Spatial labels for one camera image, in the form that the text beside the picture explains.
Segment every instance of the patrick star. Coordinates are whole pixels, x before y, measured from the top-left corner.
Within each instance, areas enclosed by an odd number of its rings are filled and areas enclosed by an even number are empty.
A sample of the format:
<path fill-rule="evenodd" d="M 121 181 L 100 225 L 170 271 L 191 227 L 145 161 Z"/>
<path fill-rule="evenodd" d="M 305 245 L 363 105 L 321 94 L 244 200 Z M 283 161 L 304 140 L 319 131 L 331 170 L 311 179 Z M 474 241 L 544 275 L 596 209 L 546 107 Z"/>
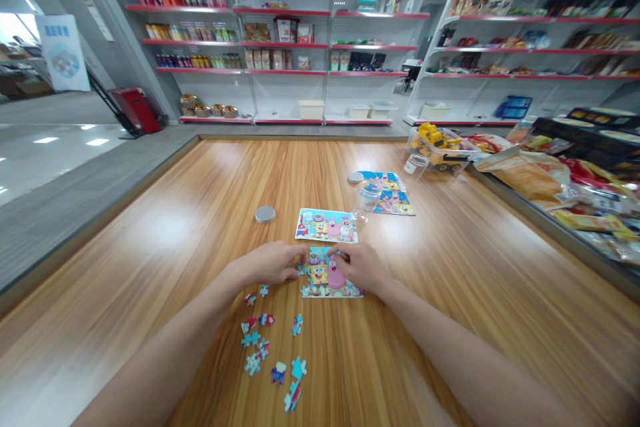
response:
<path fill-rule="evenodd" d="M 342 288 L 344 288 L 345 285 L 347 285 L 347 279 L 345 279 L 345 276 L 342 274 L 342 272 L 340 272 L 340 269 L 335 264 L 333 256 L 331 256 L 331 258 L 329 258 L 329 288 L 327 289 L 328 295 L 333 297 L 335 293 L 339 292 Z M 349 297 L 351 295 L 349 288 L 344 289 L 342 295 L 345 297 Z"/>
<path fill-rule="evenodd" d="M 336 224 L 335 218 L 331 217 L 329 219 L 329 230 L 327 231 L 327 233 L 329 234 L 329 237 L 332 238 L 332 240 L 340 239 L 340 235 L 341 235 L 340 228 L 341 228 L 341 225 Z"/>

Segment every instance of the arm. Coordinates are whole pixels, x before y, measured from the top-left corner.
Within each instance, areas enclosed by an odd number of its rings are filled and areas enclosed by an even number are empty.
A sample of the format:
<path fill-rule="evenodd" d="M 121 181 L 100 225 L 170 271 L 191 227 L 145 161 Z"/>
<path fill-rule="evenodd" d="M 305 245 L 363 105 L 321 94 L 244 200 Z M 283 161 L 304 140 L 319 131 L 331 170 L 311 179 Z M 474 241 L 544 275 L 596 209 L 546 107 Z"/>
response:
<path fill-rule="evenodd" d="M 480 427 L 579 425 L 544 387 L 469 330 L 395 280 L 368 244 L 336 244 L 337 267 L 380 297 L 432 361 Z"/>
<path fill-rule="evenodd" d="M 305 245 L 272 242 L 231 262 L 122 366 L 73 425 L 164 424 L 237 294 L 251 284 L 297 279 L 293 259 L 301 256 L 306 264 L 308 251 Z"/>

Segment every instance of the puzzle box picture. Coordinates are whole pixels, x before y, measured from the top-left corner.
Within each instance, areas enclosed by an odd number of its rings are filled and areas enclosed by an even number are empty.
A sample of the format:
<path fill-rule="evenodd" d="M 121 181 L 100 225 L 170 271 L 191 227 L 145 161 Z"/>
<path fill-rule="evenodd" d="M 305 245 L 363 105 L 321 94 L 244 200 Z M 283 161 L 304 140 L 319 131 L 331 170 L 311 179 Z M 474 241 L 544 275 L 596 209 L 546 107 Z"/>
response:
<path fill-rule="evenodd" d="M 350 213 L 333 210 L 300 209 L 295 238 L 356 244 L 358 234 Z"/>
<path fill-rule="evenodd" d="M 310 247 L 309 265 L 298 265 L 301 278 L 308 276 L 302 287 L 303 298 L 362 298 L 364 292 L 340 272 L 333 256 L 327 258 L 330 247 Z"/>

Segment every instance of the red machine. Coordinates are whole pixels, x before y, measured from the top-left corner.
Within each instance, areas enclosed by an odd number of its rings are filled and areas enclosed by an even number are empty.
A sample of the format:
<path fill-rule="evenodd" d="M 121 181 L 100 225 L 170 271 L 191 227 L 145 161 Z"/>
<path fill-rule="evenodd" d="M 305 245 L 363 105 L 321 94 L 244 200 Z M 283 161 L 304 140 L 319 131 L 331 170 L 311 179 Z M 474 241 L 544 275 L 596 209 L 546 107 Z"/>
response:
<path fill-rule="evenodd" d="M 162 130 L 147 99 L 138 89 L 115 89 L 109 92 L 135 128 L 145 133 Z"/>

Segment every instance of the toy excavator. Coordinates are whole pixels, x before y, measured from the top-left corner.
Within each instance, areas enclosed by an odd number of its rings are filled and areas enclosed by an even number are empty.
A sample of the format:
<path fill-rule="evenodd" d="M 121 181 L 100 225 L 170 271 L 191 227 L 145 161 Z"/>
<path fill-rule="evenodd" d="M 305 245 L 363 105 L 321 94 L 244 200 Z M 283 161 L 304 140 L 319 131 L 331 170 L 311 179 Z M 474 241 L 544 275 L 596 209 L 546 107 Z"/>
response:
<path fill-rule="evenodd" d="M 448 139 L 443 135 L 435 125 L 425 122 L 420 125 L 418 135 L 411 140 L 411 147 L 419 151 L 422 155 L 429 159 L 438 171 L 458 171 L 463 164 L 469 160 L 466 155 L 447 155 L 439 153 L 437 150 L 429 149 L 424 143 L 430 143 L 438 150 L 458 150 L 458 145 L 462 142 L 461 138 Z"/>

